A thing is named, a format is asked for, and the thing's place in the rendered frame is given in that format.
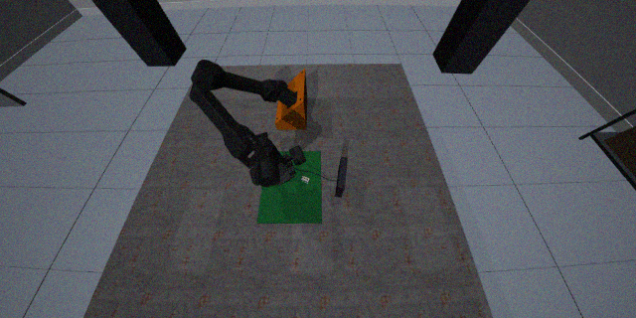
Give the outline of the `green circuit board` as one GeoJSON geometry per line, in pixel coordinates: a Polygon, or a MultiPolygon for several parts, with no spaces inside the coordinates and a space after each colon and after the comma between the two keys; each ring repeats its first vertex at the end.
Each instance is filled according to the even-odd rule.
{"type": "Polygon", "coordinates": [[[292,160],[298,169],[293,178],[282,185],[261,187],[258,224],[322,223],[321,151],[302,152],[306,162],[295,165],[292,160]]]}

